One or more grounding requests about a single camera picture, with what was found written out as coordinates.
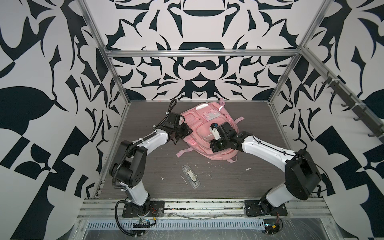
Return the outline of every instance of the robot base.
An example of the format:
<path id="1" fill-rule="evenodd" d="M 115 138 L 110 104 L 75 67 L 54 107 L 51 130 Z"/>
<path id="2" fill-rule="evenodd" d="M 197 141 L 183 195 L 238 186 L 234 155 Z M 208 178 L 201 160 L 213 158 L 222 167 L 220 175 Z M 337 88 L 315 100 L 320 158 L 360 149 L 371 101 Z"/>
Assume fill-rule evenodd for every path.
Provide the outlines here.
<path id="1" fill-rule="evenodd" d="M 149 199 L 143 206 L 138 206 L 134 203 L 124 204 L 124 210 L 122 212 L 123 217 L 138 217 L 146 215 L 146 217 L 155 217 L 160 212 L 164 213 L 164 201 L 150 201 Z"/>
<path id="2" fill-rule="evenodd" d="M 262 209 L 260 205 L 260 200 L 245 200 L 244 203 L 245 203 L 245 214 L 248 217 L 277 216 L 277 213 L 279 213 L 279 216 L 288 215 L 285 204 L 282 204 L 280 207 L 277 207 L 277 208 L 272 208 L 272 210 L 269 213 L 263 214 L 262 212 L 265 212 L 265 210 Z"/>

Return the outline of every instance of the clear plastic case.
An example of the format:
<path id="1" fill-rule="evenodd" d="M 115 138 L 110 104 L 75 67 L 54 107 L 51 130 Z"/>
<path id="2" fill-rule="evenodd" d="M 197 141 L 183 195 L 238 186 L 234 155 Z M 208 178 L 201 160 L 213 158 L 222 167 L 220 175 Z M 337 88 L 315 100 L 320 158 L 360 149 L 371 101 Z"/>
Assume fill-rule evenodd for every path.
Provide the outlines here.
<path id="1" fill-rule="evenodd" d="M 198 186 L 200 186 L 200 181 L 197 179 L 196 174 L 188 165 L 184 165 L 182 169 L 184 175 L 187 177 L 189 183 L 193 188 L 197 188 Z"/>

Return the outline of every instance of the patterned back wall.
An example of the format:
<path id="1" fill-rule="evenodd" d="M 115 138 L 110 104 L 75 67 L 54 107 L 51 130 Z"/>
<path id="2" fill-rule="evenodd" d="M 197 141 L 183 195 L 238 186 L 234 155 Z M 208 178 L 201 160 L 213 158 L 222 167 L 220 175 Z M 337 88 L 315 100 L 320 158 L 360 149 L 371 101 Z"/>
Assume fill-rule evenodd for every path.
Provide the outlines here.
<path id="1" fill-rule="evenodd" d="M 62 239 L 124 107 L 75 1 L 0 3 L 1 239 Z"/>
<path id="2" fill-rule="evenodd" d="M 87 0 L 110 50 L 297 48 L 320 0 Z M 116 58 L 131 100 L 267 100 L 289 57 Z"/>
<path id="3" fill-rule="evenodd" d="M 309 44 L 316 56 L 384 118 L 384 2 L 336 0 Z M 293 149 L 328 174 L 315 190 L 344 237 L 384 237 L 384 145 L 301 57 L 274 102 Z"/>

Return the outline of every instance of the black mounting plate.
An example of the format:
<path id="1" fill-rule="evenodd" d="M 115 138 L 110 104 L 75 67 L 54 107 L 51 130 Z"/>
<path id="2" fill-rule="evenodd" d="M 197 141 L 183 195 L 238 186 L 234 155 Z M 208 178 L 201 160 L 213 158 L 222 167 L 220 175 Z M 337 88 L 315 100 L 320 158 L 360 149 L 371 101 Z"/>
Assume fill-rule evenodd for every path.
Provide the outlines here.
<path id="1" fill-rule="evenodd" d="M 261 208 L 259 205 L 260 200 L 245 200 L 245 214 L 248 217 L 254 217 L 255 215 L 260 214 Z M 280 207 L 275 208 L 268 214 L 261 214 L 261 216 L 277 216 L 277 213 L 279 213 L 279 216 L 287 216 L 287 208 L 285 207 L 285 204 L 282 204 Z"/>
<path id="2" fill-rule="evenodd" d="M 149 207 L 149 213 L 146 217 L 153 217 L 159 214 L 159 212 L 164 213 L 165 202 L 164 201 L 151 201 L 151 205 Z M 137 214 L 134 213 L 133 204 L 124 204 L 124 210 L 122 212 L 123 217 L 138 217 Z"/>

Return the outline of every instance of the gray wood grain surface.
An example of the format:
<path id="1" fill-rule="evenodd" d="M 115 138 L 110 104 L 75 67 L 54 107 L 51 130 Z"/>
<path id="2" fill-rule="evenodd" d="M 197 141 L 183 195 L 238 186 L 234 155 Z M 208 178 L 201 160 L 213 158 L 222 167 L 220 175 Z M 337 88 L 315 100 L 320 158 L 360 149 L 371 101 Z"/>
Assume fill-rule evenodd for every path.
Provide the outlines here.
<path id="1" fill-rule="evenodd" d="M 182 113 L 197 102 L 178 102 L 172 110 Z M 165 116 L 169 102 L 132 102 L 119 142 L 137 140 L 152 131 L 152 126 Z M 243 116 L 240 131 L 253 133 L 258 138 L 286 147 L 272 113 L 265 102 L 227 102 L 225 108 L 233 119 Z M 176 198 L 252 198 L 261 197 L 268 189 L 284 181 L 284 173 L 274 165 L 250 154 L 238 153 L 238 161 L 212 161 L 192 151 L 180 158 L 178 151 L 189 146 L 182 140 L 158 147 L 147 157 L 143 183 L 152 199 Z M 182 166 L 189 165 L 201 185 L 193 189 L 184 177 Z M 113 189 L 112 177 L 107 176 L 100 199 L 124 199 L 125 193 Z"/>

